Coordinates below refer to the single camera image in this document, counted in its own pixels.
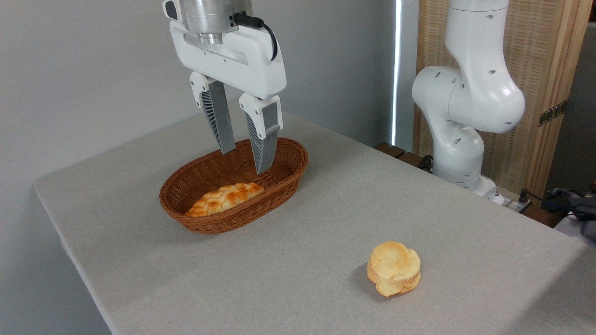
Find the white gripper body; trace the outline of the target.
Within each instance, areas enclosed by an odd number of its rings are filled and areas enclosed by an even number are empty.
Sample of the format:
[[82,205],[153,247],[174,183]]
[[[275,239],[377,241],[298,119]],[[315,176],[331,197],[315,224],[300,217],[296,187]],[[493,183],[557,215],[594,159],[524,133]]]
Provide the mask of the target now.
[[253,17],[249,0],[165,0],[163,11],[181,63],[262,100],[287,85],[278,43]]

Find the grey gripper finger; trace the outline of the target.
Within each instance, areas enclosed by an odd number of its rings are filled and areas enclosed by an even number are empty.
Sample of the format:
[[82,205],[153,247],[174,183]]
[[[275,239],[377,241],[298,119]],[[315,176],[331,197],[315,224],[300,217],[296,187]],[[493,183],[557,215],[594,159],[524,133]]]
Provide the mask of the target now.
[[196,105],[205,113],[222,154],[229,153],[236,142],[224,84],[198,72],[192,72],[190,82]]
[[257,174],[270,169],[275,158],[278,131],[283,129],[279,96],[261,100],[251,94],[241,95]]

